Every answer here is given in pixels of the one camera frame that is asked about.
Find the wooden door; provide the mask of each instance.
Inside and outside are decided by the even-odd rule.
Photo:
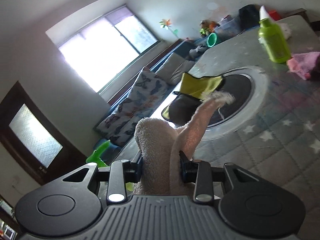
[[[41,185],[85,164],[86,157],[49,122],[18,82],[0,103],[0,141]]]

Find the blue sofa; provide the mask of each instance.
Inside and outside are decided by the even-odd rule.
[[[156,72],[162,65],[163,63],[167,60],[167,58],[174,52],[178,55],[180,55],[181,57],[185,58],[185,59],[189,59],[189,51],[191,49],[195,49],[196,46],[190,42],[187,41],[183,41],[181,44],[179,44],[177,47],[175,47],[172,51],[170,51],[162,60],[160,60],[155,66],[153,66],[150,70],[152,72]],[[169,95],[173,88],[175,86],[169,86],[168,91],[167,91],[167,95]],[[101,134],[98,130],[97,130],[97,126],[109,115],[112,114],[112,112],[118,107],[118,105],[120,104],[120,102],[122,102],[129,94],[130,89],[127,90],[126,93],[124,93],[124,95],[119,98],[110,108],[110,110],[101,118],[101,120],[95,125],[95,127],[93,128],[96,132],[98,132],[99,134]],[[94,149],[96,149],[101,143],[103,143],[104,141],[106,141],[106,138],[101,138],[94,146]],[[103,161],[105,161],[107,164],[111,163],[112,160],[118,155],[118,153],[121,151],[122,147],[119,146],[112,146],[109,149],[106,150],[106,152],[104,152],[101,156],[101,159]]]

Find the floral pillow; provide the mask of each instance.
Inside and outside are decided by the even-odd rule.
[[[143,69],[128,96],[97,126],[97,130],[112,143],[123,146],[134,134],[138,121],[152,114],[167,90],[168,84],[162,78]]]

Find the beige cloth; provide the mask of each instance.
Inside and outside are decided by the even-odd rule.
[[[194,184],[185,184],[180,177],[179,152],[191,159],[214,111],[233,101],[229,93],[214,92],[198,107],[190,122],[176,129],[160,119],[140,120],[134,137],[143,156],[143,175],[133,193],[192,196]]]

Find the pink cloth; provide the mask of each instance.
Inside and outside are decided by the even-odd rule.
[[[292,59],[287,61],[290,72],[296,73],[302,79],[311,78],[310,72],[317,67],[319,63],[320,52],[309,52],[302,54],[292,54]]]

